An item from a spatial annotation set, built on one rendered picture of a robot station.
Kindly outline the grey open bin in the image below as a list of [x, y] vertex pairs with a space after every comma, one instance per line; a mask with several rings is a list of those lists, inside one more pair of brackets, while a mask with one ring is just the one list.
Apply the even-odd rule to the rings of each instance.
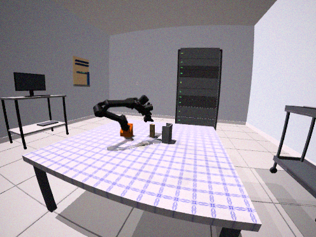
[[169, 144], [172, 140], [173, 124], [166, 123], [166, 126], [162, 126], [162, 143]]

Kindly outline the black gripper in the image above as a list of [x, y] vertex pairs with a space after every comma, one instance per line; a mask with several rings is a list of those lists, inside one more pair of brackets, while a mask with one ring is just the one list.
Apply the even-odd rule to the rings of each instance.
[[143, 120], [144, 122], [153, 122], [153, 119], [151, 118], [151, 112], [149, 111], [148, 113], [145, 112], [145, 107], [142, 105], [142, 109], [140, 111], [138, 111], [138, 113], [141, 113], [144, 117], [143, 117]]

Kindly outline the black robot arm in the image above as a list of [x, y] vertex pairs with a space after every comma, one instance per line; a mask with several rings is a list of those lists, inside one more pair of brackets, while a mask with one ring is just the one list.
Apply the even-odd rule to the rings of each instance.
[[[109, 108], [119, 107], [119, 106], [125, 106], [131, 109], [136, 109], [137, 111], [140, 111], [142, 109], [142, 105], [144, 105], [148, 101], [148, 97], [146, 95], [142, 95], [139, 99], [137, 97], [132, 97], [126, 100], [105, 100], [103, 102], [100, 102], [96, 104], [93, 107], [94, 113], [96, 117], [106, 117], [111, 120], [117, 121], [121, 127], [121, 130], [128, 132], [130, 125], [128, 125], [128, 120], [125, 115], [116, 115], [112, 112], [107, 111]], [[136, 101], [136, 102], [135, 102]], [[102, 107], [104, 106], [104, 107]], [[145, 112], [149, 112], [153, 110], [153, 106], [151, 103], [147, 103], [145, 106]]]

